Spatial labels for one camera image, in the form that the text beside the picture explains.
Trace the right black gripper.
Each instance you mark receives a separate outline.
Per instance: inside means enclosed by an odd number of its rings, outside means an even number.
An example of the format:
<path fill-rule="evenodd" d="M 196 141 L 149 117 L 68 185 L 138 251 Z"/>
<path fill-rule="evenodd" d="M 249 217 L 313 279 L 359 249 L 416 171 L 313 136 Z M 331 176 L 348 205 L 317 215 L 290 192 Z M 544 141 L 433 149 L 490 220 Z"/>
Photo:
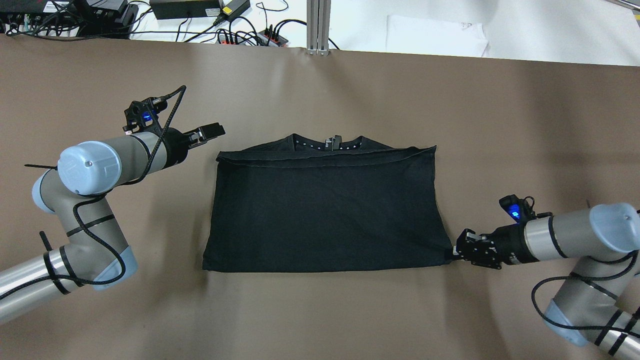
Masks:
<path fill-rule="evenodd" d="M 525 264 L 524 230 L 521 226 L 503 226 L 489 234 L 478 234 L 464 228 L 455 240 L 454 260 L 496 270 L 502 269 L 502 264 Z"/>

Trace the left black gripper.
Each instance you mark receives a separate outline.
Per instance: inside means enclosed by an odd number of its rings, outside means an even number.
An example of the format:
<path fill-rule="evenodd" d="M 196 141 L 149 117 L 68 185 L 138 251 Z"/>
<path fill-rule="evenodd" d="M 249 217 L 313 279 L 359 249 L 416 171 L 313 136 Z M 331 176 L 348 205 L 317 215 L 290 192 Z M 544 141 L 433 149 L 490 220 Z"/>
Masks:
<path fill-rule="evenodd" d="M 162 139 L 166 150 L 164 168 L 182 163 L 188 156 L 189 150 L 206 144 L 207 140 L 212 140 L 225 134 L 224 126 L 218 122 L 202 125 L 185 133 L 175 128 L 169 128 Z"/>

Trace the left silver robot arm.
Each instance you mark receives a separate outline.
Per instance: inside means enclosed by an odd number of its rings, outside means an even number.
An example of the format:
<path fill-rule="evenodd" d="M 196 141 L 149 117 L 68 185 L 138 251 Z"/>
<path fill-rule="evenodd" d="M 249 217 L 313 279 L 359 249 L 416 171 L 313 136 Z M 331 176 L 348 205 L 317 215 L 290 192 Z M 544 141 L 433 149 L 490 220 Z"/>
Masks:
<path fill-rule="evenodd" d="M 84 285 L 100 291 L 127 280 L 138 263 L 106 194 L 182 162 L 188 151 L 225 134 L 219 123 L 166 139 L 150 130 L 62 151 L 57 166 L 32 187 L 34 203 L 59 219 L 68 243 L 1 272 L 1 323 L 6 324 Z"/>

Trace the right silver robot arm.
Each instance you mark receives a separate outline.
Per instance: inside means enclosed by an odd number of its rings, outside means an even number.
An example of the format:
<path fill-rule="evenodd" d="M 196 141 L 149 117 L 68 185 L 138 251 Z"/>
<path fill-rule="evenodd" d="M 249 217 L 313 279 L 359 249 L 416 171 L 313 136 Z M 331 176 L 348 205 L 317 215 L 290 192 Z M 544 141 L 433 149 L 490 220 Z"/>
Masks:
<path fill-rule="evenodd" d="M 639 213 L 629 203 L 599 204 L 564 214 L 534 211 L 531 197 L 499 201 L 514 224 L 489 234 L 462 231 L 451 260 L 499 270 L 576 258 L 569 275 L 535 285 L 531 301 L 542 321 L 574 346 L 594 344 L 617 360 L 639 358 L 639 312 L 617 306 L 639 277 Z"/>

